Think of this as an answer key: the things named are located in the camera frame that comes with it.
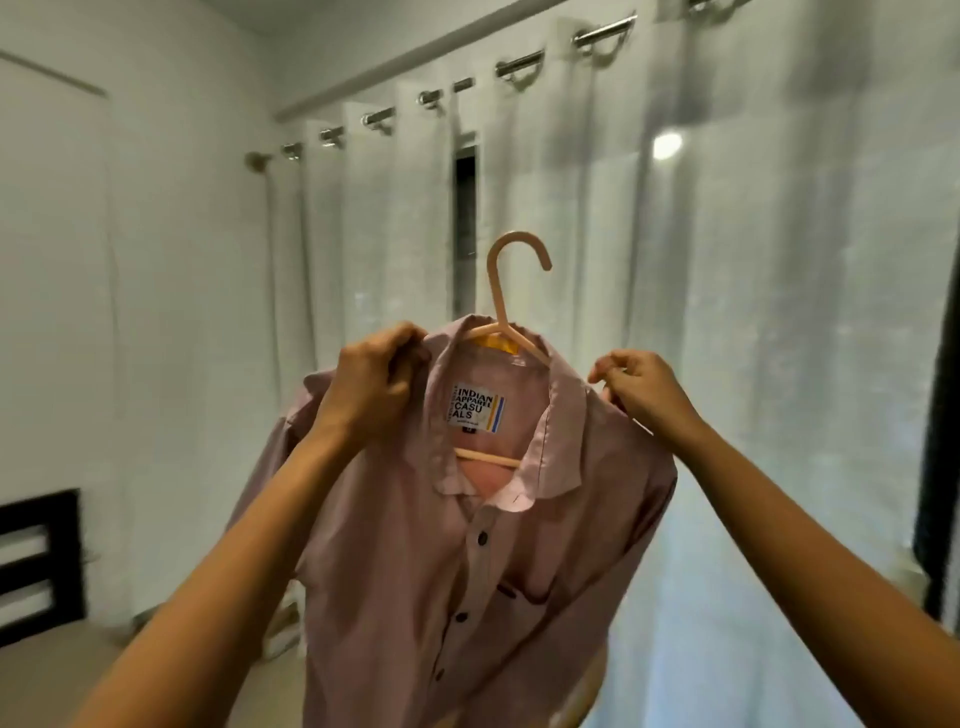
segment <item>shirt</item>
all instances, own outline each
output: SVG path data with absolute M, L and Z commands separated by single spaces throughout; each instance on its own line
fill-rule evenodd
M 396 429 L 327 496 L 297 568 L 306 728 L 521 728 L 576 685 L 673 495 L 672 457 L 552 350 L 428 336 Z M 306 434 L 333 376 L 304 380 L 233 519 Z M 521 460 L 458 460 L 465 447 Z

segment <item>metal curtain rod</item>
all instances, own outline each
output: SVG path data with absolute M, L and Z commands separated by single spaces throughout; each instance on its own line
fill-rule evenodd
M 584 46 L 592 45 L 600 40 L 605 38 L 620 36 L 626 33 L 629 33 L 636 23 L 636 13 L 634 12 L 629 17 L 623 18 L 623 20 L 617 20 L 615 23 L 609 23 L 608 25 L 602 25 L 599 28 L 594 28 L 591 31 L 582 31 L 573 37 L 570 41 L 573 43 L 574 48 L 583 48 Z M 537 65 L 543 61 L 544 57 L 543 50 L 535 51 L 533 53 L 522 56 L 513 61 L 501 61 L 496 65 L 493 73 L 498 79 L 502 79 L 505 76 L 509 76 L 512 73 L 523 68 L 529 68 L 532 65 Z M 476 81 L 473 78 L 465 78 L 457 81 L 453 84 L 453 92 L 460 93 L 461 91 L 466 91 L 468 88 L 473 88 L 476 85 Z M 432 104 L 436 104 L 444 96 L 442 89 L 436 88 L 432 91 L 421 91 L 420 95 L 417 97 L 417 102 L 421 106 L 429 107 Z M 388 107 L 386 109 L 381 109 L 380 111 L 372 111 L 371 113 L 365 113 L 361 117 L 361 122 L 365 127 L 372 127 L 380 124 L 381 122 L 386 121 L 387 119 L 393 118 L 396 116 L 396 107 Z M 344 133 L 344 127 L 332 127 L 331 129 L 324 129 L 320 132 L 320 141 L 327 145 L 335 145 L 337 143 L 338 137 Z M 294 142 L 293 144 L 284 144 L 282 147 L 283 154 L 289 159 L 299 159 L 300 153 L 302 152 L 302 144 L 299 142 Z

